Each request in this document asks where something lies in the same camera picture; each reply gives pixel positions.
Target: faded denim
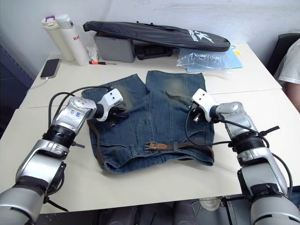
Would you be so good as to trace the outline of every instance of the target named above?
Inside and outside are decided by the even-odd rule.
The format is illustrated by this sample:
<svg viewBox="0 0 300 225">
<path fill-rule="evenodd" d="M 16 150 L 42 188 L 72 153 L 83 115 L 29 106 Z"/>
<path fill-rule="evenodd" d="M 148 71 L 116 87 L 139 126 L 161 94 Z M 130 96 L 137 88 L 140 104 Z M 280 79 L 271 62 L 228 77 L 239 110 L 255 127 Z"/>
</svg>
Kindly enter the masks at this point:
<svg viewBox="0 0 300 225">
<path fill-rule="evenodd" d="M 168 160 L 193 159 L 203 165 L 213 165 L 210 152 L 199 148 L 177 149 L 176 144 L 186 141 L 185 119 L 192 95 L 199 89 L 205 90 L 205 80 L 200 74 L 169 74 L 149 71 L 146 85 L 137 74 L 105 84 L 117 88 L 124 98 L 119 107 L 125 108 L 130 116 L 116 121 L 92 120 L 100 135 L 100 146 L 104 158 L 102 168 L 113 173 L 128 173 L 162 164 Z M 106 93 L 95 88 L 82 92 L 84 98 L 95 102 Z M 212 143 L 213 125 L 201 119 L 197 124 L 188 121 L 188 133 L 199 143 Z M 90 131 L 90 139 L 96 156 L 96 136 Z M 147 142 L 173 144 L 174 150 L 146 152 Z"/>
</svg>

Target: thermos bottle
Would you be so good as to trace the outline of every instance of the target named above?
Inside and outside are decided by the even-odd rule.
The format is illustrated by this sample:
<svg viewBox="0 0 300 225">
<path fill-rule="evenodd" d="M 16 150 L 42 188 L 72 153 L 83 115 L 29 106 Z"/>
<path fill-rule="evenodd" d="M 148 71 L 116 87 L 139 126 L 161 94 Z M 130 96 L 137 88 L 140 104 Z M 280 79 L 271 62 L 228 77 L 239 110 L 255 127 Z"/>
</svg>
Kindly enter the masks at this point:
<svg viewBox="0 0 300 225">
<path fill-rule="evenodd" d="M 61 54 L 67 61 L 74 61 L 75 57 L 66 43 L 54 15 L 47 16 L 42 20 L 42 26 L 47 31 L 53 42 L 59 48 Z"/>
<path fill-rule="evenodd" d="M 74 27 L 74 24 L 67 14 L 59 15 L 56 18 L 56 22 L 61 29 L 61 33 L 65 38 L 66 43 L 71 49 L 77 63 L 80 66 L 86 66 L 89 64 L 89 57 L 85 51 L 85 48 L 81 42 L 79 34 Z"/>
</svg>

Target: black case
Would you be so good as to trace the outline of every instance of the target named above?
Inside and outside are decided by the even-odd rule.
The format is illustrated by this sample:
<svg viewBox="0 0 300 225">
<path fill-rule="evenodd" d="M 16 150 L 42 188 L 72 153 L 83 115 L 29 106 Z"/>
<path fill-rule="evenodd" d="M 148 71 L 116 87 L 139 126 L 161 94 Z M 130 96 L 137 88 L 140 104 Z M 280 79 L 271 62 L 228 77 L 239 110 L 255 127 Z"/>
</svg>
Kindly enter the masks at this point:
<svg viewBox="0 0 300 225">
<path fill-rule="evenodd" d="M 117 37 L 131 38 L 175 48 L 225 52 L 230 42 L 218 35 L 178 27 L 132 22 L 90 21 L 83 25 L 85 32 L 93 30 Z"/>
<path fill-rule="evenodd" d="M 136 45 L 135 55 L 139 60 L 170 57 L 173 55 L 173 48 L 163 45 Z"/>
</svg>

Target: white star logo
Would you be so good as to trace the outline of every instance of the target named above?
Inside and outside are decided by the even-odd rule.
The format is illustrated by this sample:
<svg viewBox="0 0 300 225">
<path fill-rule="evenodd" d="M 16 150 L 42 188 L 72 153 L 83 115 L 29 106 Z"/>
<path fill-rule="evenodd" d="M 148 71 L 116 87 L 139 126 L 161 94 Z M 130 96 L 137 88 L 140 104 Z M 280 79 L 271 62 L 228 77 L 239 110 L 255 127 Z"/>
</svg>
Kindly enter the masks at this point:
<svg viewBox="0 0 300 225">
<path fill-rule="evenodd" d="M 201 40 L 202 38 L 205 38 L 205 39 L 209 40 L 211 43 L 214 44 L 214 42 L 211 40 L 211 38 L 210 38 L 207 34 L 202 34 L 201 32 L 198 32 L 198 31 L 196 31 L 196 30 L 195 30 L 194 33 L 200 38 L 200 40 Z"/>
</svg>

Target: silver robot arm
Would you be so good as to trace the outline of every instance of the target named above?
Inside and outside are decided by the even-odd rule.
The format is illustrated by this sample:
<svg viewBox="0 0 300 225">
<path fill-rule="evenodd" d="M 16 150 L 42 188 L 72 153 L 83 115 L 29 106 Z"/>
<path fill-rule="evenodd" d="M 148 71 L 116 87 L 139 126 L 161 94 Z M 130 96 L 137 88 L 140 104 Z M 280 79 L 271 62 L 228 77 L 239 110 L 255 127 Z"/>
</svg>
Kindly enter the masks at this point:
<svg viewBox="0 0 300 225">
<path fill-rule="evenodd" d="M 238 171 L 242 193 L 252 202 L 251 224 L 300 224 L 300 212 L 287 197 L 285 178 L 242 103 L 218 104 L 202 89 L 192 96 L 192 102 L 193 109 L 204 112 L 208 122 L 225 120 L 253 130 L 225 123 L 232 141 L 230 147 L 237 152 L 242 167 Z"/>
<path fill-rule="evenodd" d="M 86 120 L 105 121 L 110 109 L 123 101 L 117 89 L 97 104 L 71 97 L 68 105 L 53 119 L 43 138 L 38 140 L 21 163 L 15 185 L 0 194 L 0 224 L 34 224 L 48 195 L 62 182 L 69 148 Z"/>
</svg>

